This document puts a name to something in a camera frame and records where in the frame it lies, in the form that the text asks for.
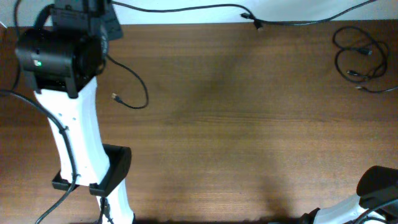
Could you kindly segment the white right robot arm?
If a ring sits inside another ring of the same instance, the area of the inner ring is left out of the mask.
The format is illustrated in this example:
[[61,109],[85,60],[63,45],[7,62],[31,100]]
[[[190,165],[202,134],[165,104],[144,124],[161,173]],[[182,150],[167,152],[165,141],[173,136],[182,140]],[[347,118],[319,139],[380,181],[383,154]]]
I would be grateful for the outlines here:
[[372,166],[360,178],[356,193],[328,208],[302,215],[301,224],[397,223],[397,169]]

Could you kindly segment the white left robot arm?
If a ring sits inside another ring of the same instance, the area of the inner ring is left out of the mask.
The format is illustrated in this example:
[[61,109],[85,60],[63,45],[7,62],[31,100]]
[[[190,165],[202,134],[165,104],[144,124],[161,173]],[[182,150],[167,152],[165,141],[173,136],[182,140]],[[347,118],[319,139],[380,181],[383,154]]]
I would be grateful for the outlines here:
[[60,156],[52,186],[65,195],[87,186],[98,200],[99,220],[110,223],[135,220],[125,184],[131,150],[102,143],[96,114],[96,77],[109,42],[122,35],[110,1],[55,1],[16,44],[34,105],[48,118]]

